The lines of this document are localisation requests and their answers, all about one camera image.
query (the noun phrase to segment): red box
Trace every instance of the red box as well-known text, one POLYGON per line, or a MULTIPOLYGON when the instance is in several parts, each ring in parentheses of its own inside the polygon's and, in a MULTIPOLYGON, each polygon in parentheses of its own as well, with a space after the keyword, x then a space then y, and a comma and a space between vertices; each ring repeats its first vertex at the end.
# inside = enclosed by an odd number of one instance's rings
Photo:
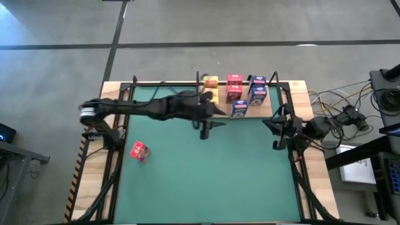
POLYGON ((130 155, 142 163, 146 163, 150 153, 151 151, 146 145, 140 141, 136 141, 133 145, 130 155))
POLYGON ((241 85, 228 85, 226 87, 226 101, 240 100, 243 87, 241 85))
POLYGON ((243 74, 228 74, 227 85, 242 85, 243 74))

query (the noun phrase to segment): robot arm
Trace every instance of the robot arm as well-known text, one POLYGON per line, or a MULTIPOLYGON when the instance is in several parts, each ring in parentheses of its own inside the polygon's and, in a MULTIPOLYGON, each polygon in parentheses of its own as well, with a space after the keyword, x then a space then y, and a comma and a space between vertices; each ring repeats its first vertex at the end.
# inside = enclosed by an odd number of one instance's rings
POLYGON ((326 116, 317 116, 306 122, 303 126, 303 120, 293 116, 287 119, 286 115, 292 111, 290 104, 282 105, 272 119, 266 119, 262 122, 271 130, 273 135, 279 136, 278 141, 274 142, 273 149, 282 150, 286 148, 286 138, 296 141, 292 144, 293 150, 304 151, 309 146, 310 141, 322 140, 332 130, 338 129, 343 137, 342 126, 356 125, 360 131, 368 129, 365 116, 362 115, 354 106, 343 107, 342 112, 330 118, 326 116))
POLYGON ((104 121, 106 116, 123 114, 148 116, 160 121, 172 118, 205 121, 214 114, 226 115, 209 101, 212 97, 212 92, 198 95, 194 91, 182 91, 148 102, 93 99, 81 105, 80 121, 103 136, 104 145, 108 149, 118 148, 122 146, 119 131, 108 126, 104 121))

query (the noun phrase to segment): green tabletop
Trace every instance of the green tabletop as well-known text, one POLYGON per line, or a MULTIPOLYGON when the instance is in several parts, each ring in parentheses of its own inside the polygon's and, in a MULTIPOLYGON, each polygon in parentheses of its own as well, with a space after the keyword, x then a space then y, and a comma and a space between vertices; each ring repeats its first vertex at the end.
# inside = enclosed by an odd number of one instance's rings
MULTIPOLYGON (((154 91, 136 87, 134 98, 154 91)), ((160 87, 156 97, 170 94, 160 87)), ((270 95, 276 110, 275 87, 270 95)), ((190 121, 131 116, 114 223, 299 221, 287 150, 272 149, 276 137, 260 119, 218 121, 226 125, 200 140, 190 121), (135 141, 152 151, 146 164, 129 155, 135 141)))

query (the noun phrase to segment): small carton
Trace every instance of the small carton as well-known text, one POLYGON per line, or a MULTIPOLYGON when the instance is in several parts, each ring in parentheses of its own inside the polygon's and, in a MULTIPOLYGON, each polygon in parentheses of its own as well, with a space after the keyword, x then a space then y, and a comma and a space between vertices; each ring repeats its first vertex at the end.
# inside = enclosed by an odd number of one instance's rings
POLYGON ((204 88, 203 93, 206 93, 208 91, 212 92, 213 97, 218 97, 218 88, 204 88))
POLYGON ((218 77, 217 76, 205 76, 204 77, 205 88, 218 88, 218 77))
POLYGON ((218 105, 218 96, 217 97, 212 97, 210 102, 214 103, 215 105, 218 105))
POLYGON ((242 85, 243 74, 228 74, 227 85, 242 85))
POLYGON ((253 87, 249 94, 249 105, 260 106, 263 104, 267 96, 267 87, 253 87))
POLYGON ((226 101, 240 100, 242 93, 243 87, 241 85, 228 85, 226 86, 226 101))
POLYGON ((249 93, 252 88, 264 87, 267 85, 267 78, 263 76, 251 76, 249 93))
POLYGON ((249 104, 247 100, 237 100, 232 102, 232 117, 243 117, 247 110, 248 110, 249 104))
POLYGON ((142 163, 146 163, 150 154, 150 149, 140 141, 135 142, 130 153, 133 158, 141 161, 142 163))

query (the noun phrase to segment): concrete floor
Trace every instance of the concrete floor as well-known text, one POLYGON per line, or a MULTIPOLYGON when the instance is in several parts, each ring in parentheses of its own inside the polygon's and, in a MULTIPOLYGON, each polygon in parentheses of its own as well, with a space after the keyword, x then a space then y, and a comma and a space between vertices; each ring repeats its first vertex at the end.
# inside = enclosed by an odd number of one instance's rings
MULTIPOLYGON (((120 2, 97 0, 0 0, 0 45, 109 44, 120 8, 120 2)), ((400 39, 400 18, 389 0, 137 0, 127 6, 119 42, 372 39, 400 39)), ((77 106, 98 96, 108 56, 108 49, 0 51, 0 122, 17 129, 18 146, 51 156, 46 167, 35 166, 39 179, 25 180, 10 224, 62 221, 82 132, 77 106)), ((119 49, 110 80, 279 71, 281 79, 324 90, 367 80, 370 70, 391 68, 398 59, 400 45, 119 49)), ((378 114, 369 99, 361 111, 378 114)), ((379 136, 381 121, 368 123, 376 129, 355 143, 379 136)), ((360 192, 334 192, 346 221, 394 224, 365 217, 360 192)))

